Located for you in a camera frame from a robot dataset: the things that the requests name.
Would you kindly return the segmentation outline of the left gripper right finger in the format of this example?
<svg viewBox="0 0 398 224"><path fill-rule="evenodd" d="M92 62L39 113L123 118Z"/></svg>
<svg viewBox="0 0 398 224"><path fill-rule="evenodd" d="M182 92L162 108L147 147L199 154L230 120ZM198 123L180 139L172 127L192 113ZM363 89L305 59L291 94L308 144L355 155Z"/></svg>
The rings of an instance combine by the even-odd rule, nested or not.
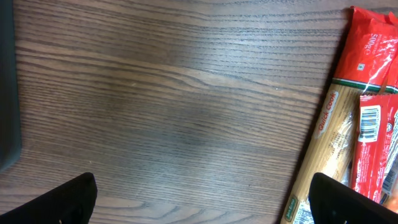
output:
<svg viewBox="0 0 398 224"><path fill-rule="evenodd" d="M315 224L397 224L397 214L317 172L309 190Z"/></svg>

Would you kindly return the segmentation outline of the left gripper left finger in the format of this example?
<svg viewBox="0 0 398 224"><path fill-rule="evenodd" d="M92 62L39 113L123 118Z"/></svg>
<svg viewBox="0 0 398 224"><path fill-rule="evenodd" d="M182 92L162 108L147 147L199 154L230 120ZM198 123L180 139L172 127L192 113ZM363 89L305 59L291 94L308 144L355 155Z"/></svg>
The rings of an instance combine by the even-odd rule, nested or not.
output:
<svg viewBox="0 0 398 224"><path fill-rule="evenodd" d="M87 224L98 189L95 177L85 172L51 191L1 215L1 224Z"/></svg>

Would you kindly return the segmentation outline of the orange spaghetti packet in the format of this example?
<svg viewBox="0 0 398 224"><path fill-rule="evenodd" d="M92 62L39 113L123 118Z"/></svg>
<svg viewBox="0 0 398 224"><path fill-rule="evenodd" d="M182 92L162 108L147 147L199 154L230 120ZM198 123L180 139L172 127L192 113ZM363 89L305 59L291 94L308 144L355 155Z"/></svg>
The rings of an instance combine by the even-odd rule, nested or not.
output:
<svg viewBox="0 0 398 224"><path fill-rule="evenodd" d="M382 87L397 93L397 16L353 6L349 32L305 157L285 206L282 224L309 211L314 173L341 181L353 158L359 97Z"/></svg>

